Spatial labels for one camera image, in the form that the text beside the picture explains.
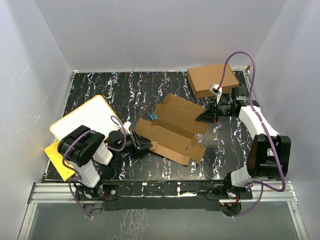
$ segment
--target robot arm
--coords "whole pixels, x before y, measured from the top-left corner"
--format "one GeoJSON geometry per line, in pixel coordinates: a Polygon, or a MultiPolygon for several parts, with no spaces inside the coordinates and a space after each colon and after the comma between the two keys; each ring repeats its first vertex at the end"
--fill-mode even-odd
{"type": "Polygon", "coordinates": [[[113,158],[109,147],[121,153],[132,153],[148,150],[152,144],[134,131],[124,133],[111,131],[106,143],[104,143],[105,135],[100,132],[91,131],[81,137],[86,132],[90,132],[90,128],[84,125],[79,126],[60,141],[57,150],[63,156],[67,153],[66,159],[80,175],[80,184],[75,183],[74,187],[84,193],[87,198],[99,199],[102,195],[102,183],[93,161],[107,166],[113,158]]]}
{"type": "Polygon", "coordinates": [[[253,138],[246,166],[227,175],[224,179],[223,190],[227,191],[234,187],[243,188],[256,178],[272,179],[280,177],[274,153],[261,123],[265,124],[270,133],[279,157],[283,175],[285,176],[289,165],[290,138],[279,135],[270,126],[262,115],[259,104],[253,100],[253,108],[261,116],[262,122],[259,120],[250,106],[249,92],[245,86],[234,87],[231,96],[232,101],[226,103],[218,103],[218,98],[214,97],[210,100],[207,109],[196,118],[197,121],[215,123],[219,121],[220,117],[236,116],[244,123],[253,138]]]}

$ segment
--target flattened cardboard box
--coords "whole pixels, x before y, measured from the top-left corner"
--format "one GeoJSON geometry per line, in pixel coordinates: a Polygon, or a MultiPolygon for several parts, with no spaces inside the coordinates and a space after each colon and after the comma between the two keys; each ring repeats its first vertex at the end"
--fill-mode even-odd
{"type": "MultiPolygon", "coordinates": [[[[190,83],[195,98],[212,97],[214,94],[209,91],[212,84],[219,84],[224,71],[224,63],[189,68],[186,77],[190,83]]],[[[239,82],[231,70],[229,64],[226,66],[222,82],[222,93],[231,93],[232,88],[239,85],[239,82]]]]}
{"type": "Polygon", "coordinates": [[[140,118],[135,132],[152,142],[150,150],[182,165],[190,159],[197,164],[206,148],[198,142],[196,134],[206,134],[209,124],[196,121],[204,107],[174,94],[168,94],[163,103],[155,106],[153,121],[140,118]]]}

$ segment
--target cable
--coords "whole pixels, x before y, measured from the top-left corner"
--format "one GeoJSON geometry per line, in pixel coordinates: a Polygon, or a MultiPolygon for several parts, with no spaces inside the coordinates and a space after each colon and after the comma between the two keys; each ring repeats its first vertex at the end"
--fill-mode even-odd
{"type": "Polygon", "coordinates": [[[76,195],[74,194],[74,192],[72,191],[72,188],[71,188],[71,180],[77,180],[77,181],[78,181],[78,179],[77,179],[77,178],[71,178],[71,177],[70,177],[70,179],[69,179],[69,189],[70,189],[70,193],[71,193],[73,199],[76,201],[76,203],[79,205],[79,207],[84,211],[84,213],[85,213],[88,217],[93,218],[94,216],[92,216],[92,215],[82,206],[82,204],[79,202],[79,200],[76,198],[76,195]]]}
{"type": "Polygon", "coordinates": [[[94,210],[104,210],[104,208],[94,208],[91,210],[91,212],[89,214],[92,214],[94,212],[94,210]]]}
{"type": "Polygon", "coordinates": [[[233,217],[239,217],[239,216],[244,215],[244,214],[247,214],[247,213],[249,213],[250,211],[252,211],[253,209],[255,209],[256,206],[258,206],[258,204],[260,203],[260,200],[261,200],[261,198],[262,198],[262,194],[263,194],[263,193],[264,193],[264,186],[261,185],[260,196],[259,196],[258,200],[255,202],[255,204],[254,204],[252,207],[250,207],[248,210],[245,210],[245,211],[243,211],[243,212],[240,212],[240,213],[238,213],[237,215],[234,215],[233,217]]]}
{"type": "Polygon", "coordinates": [[[278,188],[275,188],[267,183],[264,183],[262,181],[251,181],[251,183],[253,184],[261,184],[261,193],[260,193],[260,196],[257,200],[257,202],[251,207],[249,208],[248,210],[242,212],[242,213],[239,213],[237,215],[235,215],[234,217],[238,217],[238,216],[241,216],[243,214],[246,214],[250,211],[252,211],[260,202],[261,200],[261,197],[262,197],[262,194],[263,194],[263,191],[264,191],[264,186],[265,187],[268,187],[276,192],[283,192],[285,189],[286,189],[286,181],[285,181],[285,176],[284,176],[284,173],[282,172],[282,168],[281,168],[281,164],[280,164],[280,160],[279,160],[279,157],[278,157],[278,154],[277,154],[277,151],[276,151],[276,147],[275,147],[275,144],[274,142],[272,141],[271,139],[271,136],[270,136],[270,133],[266,127],[266,125],[263,123],[263,119],[262,117],[260,116],[260,114],[255,110],[254,108],[254,105],[252,103],[252,91],[253,91],[253,87],[254,87],[254,82],[255,82],[255,76],[256,76],[256,62],[254,60],[254,58],[248,53],[248,52],[245,52],[245,51],[236,51],[234,53],[232,53],[225,61],[224,63],[224,66],[223,66],[223,73],[222,73],[222,77],[221,77],[221,81],[219,83],[219,86],[221,86],[224,78],[225,78],[225,73],[226,73],[226,67],[227,67],[227,64],[228,64],[228,61],[229,59],[233,56],[233,55],[236,55],[236,54],[245,54],[247,55],[250,59],[251,59],[251,62],[252,62],[252,79],[251,79],[251,85],[250,85],[250,89],[249,89],[249,103],[250,103],[250,106],[252,108],[252,111],[257,115],[258,119],[260,120],[260,123],[262,125],[262,128],[270,142],[270,145],[271,145],[271,149],[273,151],[273,154],[274,154],[274,158],[275,158],[275,162],[276,162],[276,166],[278,168],[278,171],[279,171],[279,174],[280,174],[280,177],[281,177],[281,182],[282,182],[282,187],[280,189],[278,188]]]}
{"type": "Polygon", "coordinates": [[[110,149],[110,150],[113,150],[113,151],[116,151],[116,152],[121,152],[121,151],[125,148],[126,143],[127,143],[126,129],[125,129],[125,126],[122,124],[122,122],[119,120],[119,118],[117,118],[116,116],[113,116],[113,115],[111,116],[112,122],[114,122],[114,123],[115,123],[116,125],[118,125],[118,126],[119,126],[119,124],[116,123],[113,118],[115,118],[115,119],[118,121],[118,123],[121,125],[121,127],[122,127],[123,137],[124,137],[124,139],[123,139],[123,144],[122,144],[122,147],[121,147],[120,149],[116,149],[116,148],[113,148],[113,147],[111,147],[111,146],[107,146],[107,147],[108,147],[108,149],[110,149]]]}
{"type": "Polygon", "coordinates": [[[104,193],[101,193],[101,195],[97,198],[91,198],[92,200],[99,200],[102,196],[104,195],[104,193]]]}
{"type": "Polygon", "coordinates": [[[236,198],[236,201],[229,204],[229,206],[236,205],[240,201],[240,197],[241,197],[241,194],[239,194],[238,197],[236,198]]]}
{"type": "Polygon", "coordinates": [[[67,156],[68,156],[69,152],[71,151],[71,149],[72,149],[84,136],[88,135],[89,133],[95,133],[95,132],[96,132],[96,131],[94,131],[94,130],[88,130],[88,131],[85,131],[84,133],[82,133],[82,134],[68,147],[68,149],[65,151],[65,153],[64,153],[63,156],[62,156],[62,164],[63,164],[66,168],[68,168],[68,169],[70,169],[70,170],[72,170],[72,171],[75,171],[75,173],[76,173],[76,175],[78,176],[79,180],[81,180],[81,175],[80,175],[80,173],[78,172],[78,170],[74,169],[73,167],[68,166],[68,165],[66,164],[66,159],[67,159],[67,156]]]}
{"type": "MultiPolygon", "coordinates": [[[[123,140],[123,146],[120,148],[120,149],[115,149],[115,148],[112,148],[112,147],[109,147],[109,149],[111,150],[114,150],[114,151],[117,151],[117,152],[120,152],[122,151],[124,148],[125,148],[125,145],[126,145],[126,141],[127,141],[127,138],[126,138],[126,130],[125,130],[125,127],[124,125],[122,124],[122,122],[116,117],[116,116],[111,116],[111,120],[115,123],[115,121],[113,120],[113,117],[119,122],[119,124],[121,125],[122,127],[122,130],[123,130],[123,135],[124,135],[124,140],[123,140]]],[[[62,157],[62,164],[70,169],[70,170],[73,170],[76,175],[78,176],[79,179],[77,178],[70,178],[69,179],[69,189],[70,189],[70,192],[71,192],[71,195],[73,197],[73,199],[76,201],[76,203],[80,206],[80,208],[84,211],[84,213],[88,216],[88,217],[91,217],[93,218],[93,216],[91,215],[92,212],[88,212],[83,206],[82,204],[79,202],[79,200],[76,198],[76,195],[74,194],[74,192],[72,191],[72,187],[71,187],[71,180],[74,180],[74,181],[79,181],[81,180],[81,175],[80,173],[74,169],[73,167],[70,167],[66,164],[66,158],[67,158],[67,155],[69,154],[69,152],[71,151],[71,149],[86,135],[88,135],[89,133],[95,133],[96,131],[94,130],[88,130],[88,131],[85,131],[83,134],[81,134],[69,147],[68,149],[65,151],[65,153],[63,154],[63,157],[62,157]]]]}

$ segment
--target white board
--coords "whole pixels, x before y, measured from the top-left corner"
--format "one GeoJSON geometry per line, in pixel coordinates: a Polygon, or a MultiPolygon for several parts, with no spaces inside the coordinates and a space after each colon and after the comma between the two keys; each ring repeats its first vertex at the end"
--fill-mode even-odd
{"type": "Polygon", "coordinates": [[[105,135],[119,130],[111,116],[117,116],[103,96],[97,95],[51,125],[50,131],[60,141],[81,125],[105,135]]]}

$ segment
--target white tag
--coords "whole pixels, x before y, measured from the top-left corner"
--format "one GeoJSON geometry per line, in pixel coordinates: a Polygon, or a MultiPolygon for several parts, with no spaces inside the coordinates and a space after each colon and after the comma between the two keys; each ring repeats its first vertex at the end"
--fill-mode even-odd
{"type": "Polygon", "coordinates": [[[131,122],[126,121],[126,122],[123,124],[123,126],[124,126],[124,129],[125,129],[126,133],[127,133],[127,134],[130,134],[129,128],[130,128],[130,126],[131,126],[131,122]]]}
{"type": "Polygon", "coordinates": [[[222,95],[222,87],[219,87],[219,84],[212,84],[209,91],[216,95],[216,103],[218,104],[222,95]]]}

